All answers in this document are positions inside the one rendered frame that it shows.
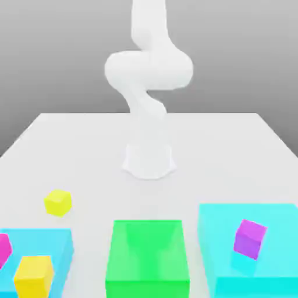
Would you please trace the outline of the large green box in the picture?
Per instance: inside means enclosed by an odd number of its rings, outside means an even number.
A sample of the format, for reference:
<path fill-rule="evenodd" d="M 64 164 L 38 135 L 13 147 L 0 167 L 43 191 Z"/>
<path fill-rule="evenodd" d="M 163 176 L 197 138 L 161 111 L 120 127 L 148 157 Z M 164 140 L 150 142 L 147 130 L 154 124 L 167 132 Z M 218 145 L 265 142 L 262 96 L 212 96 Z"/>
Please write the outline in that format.
<path fill-rule="evenodd" d="M 115 220 L 105 291 L 106 298 L 189 298 L 182 222 Z"/>

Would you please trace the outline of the small golden yellow cube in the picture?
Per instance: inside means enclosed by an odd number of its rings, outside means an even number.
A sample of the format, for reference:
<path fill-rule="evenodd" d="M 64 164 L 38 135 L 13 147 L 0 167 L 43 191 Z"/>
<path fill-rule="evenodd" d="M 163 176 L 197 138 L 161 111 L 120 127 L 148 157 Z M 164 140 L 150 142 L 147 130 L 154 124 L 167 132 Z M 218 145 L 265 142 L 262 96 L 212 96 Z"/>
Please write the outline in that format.
<path fill-rule="evenodd" d="M 54 269 L 50 256 L 24 256 L 16 270 L 14 284 L 18 298 L 48 298 Z"/>

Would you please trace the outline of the small lemon yellow cube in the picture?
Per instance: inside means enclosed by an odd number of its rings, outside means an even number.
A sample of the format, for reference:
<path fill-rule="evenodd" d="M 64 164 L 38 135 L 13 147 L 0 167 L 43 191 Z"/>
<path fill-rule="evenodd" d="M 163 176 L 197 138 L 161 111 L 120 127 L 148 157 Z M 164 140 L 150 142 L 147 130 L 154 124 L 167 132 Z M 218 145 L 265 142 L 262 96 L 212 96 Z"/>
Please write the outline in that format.
<path fill-rule="evenodd" d="M 72 208 L 72 197 L 69 191 L 55 189 L 44 199 L 47 214 L 63 217 Z"/>

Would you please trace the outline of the large cyan box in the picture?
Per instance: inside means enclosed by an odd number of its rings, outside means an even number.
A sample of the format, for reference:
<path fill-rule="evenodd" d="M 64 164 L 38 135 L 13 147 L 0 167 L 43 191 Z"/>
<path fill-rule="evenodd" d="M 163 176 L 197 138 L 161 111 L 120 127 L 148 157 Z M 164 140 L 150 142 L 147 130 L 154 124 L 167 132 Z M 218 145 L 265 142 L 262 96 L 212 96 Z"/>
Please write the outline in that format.
<path fill-rule="evenodd" d="M 233 251 L 243 219 L 267 227 L 257 260 Z M 198 242 L 210 298 L 298 298 L 298 207 L 201 203 Z"/>

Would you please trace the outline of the small magenta cube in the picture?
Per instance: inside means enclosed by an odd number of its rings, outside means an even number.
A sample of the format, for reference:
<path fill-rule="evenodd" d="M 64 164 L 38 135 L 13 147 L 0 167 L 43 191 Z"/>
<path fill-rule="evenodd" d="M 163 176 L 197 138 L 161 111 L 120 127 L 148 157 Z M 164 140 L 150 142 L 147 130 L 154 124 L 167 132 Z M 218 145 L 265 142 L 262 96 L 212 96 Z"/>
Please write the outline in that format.
<path fill-rule="evenodd" d="M 5 265 L 12 254 L 12 245 L 6 233 L 0 233 L 0 269 Z"/>

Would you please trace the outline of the small purple cube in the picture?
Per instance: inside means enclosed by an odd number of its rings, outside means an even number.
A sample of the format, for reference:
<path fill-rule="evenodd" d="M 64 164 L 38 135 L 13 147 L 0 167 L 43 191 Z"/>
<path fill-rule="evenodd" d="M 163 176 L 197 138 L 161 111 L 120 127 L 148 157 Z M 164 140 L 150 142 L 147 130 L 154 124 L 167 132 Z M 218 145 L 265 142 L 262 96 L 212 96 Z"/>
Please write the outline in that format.
<path fill-rule="evenodd" d="M 243 219 L 236 231 L 233 250 L 257 260 L 266 231 L 266 226 Z"/>

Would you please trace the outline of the large sky blue box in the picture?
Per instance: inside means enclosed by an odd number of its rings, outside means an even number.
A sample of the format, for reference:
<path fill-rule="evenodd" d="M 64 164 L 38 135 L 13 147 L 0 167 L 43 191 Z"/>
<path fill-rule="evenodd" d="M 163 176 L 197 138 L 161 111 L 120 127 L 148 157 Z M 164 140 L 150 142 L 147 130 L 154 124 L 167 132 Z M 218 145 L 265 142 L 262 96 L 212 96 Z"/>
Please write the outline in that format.
<path fill-rule="evenodd" d="M 64 228 L 2 228 L 9 236 L 12 254 L 0 269 L 0 298 L 18 298 L 13 281 L 24 256 L 50 256 L 54 269 L 48 298 L 62 298 L 74 253 L 72 232 Z"/>

